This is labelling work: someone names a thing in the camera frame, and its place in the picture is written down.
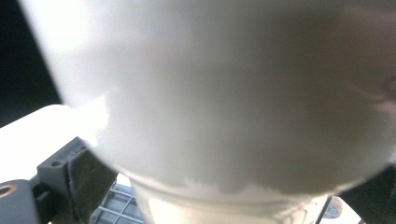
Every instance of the plastic grid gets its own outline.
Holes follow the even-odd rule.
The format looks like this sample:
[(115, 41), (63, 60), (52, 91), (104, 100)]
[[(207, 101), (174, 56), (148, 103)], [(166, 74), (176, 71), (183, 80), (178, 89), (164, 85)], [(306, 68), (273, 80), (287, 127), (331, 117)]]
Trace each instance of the plastic grid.
[(143, 224), (132, 189), (115, 184), (91, 216), (90, 224), (96, 223)]

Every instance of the black plastic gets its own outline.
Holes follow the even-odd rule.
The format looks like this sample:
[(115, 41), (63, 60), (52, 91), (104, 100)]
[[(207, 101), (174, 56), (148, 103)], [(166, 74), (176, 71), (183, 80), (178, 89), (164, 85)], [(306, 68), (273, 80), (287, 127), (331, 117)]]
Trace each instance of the black plastic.
[(29, 181), (11, 180), (0, 184), (0, 223), (40, 223)]
[(52, 224), (88, 223), (117, 173), (76, 138), (37, 166), (37, 177), (57, 197)]
[(35, 205), (42, 224), (49, 223), (56, 214), (55, 204), (59, 202), (59, 197), (50, 190), (43, 187), (37, 176), (29, 181), (30, 188), (35, 198)]

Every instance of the dark background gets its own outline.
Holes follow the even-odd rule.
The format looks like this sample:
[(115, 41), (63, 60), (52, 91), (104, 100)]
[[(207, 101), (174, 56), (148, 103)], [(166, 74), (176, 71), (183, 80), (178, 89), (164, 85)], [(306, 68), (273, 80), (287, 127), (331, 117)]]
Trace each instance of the dark background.
[(0, 1), (0, 128), (60, 99), (15, 0)]

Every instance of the white surface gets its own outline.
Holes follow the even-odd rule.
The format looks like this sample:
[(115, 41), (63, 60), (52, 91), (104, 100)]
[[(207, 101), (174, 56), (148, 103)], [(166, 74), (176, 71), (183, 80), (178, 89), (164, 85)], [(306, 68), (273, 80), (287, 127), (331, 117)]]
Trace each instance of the white surface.
[(50, 105), (0, 129), (0, 183), (30, 179), (36, 167), (76, 134), (68, 107)]

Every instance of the white cup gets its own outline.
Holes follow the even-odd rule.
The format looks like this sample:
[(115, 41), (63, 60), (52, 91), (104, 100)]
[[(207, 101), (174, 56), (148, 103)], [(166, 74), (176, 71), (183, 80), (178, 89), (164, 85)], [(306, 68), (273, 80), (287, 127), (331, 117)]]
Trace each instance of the white cup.
[[(272, 223), (394, 151), (396, 7), (382, 2), (21, 5), (80, 136), (131, 178), (147, 222), (195, 223), (178, 205), (210, 203)], [(246, 212), (257, 204), (271, 212)], [(154, 220), (162, 206), (186, 217)]]

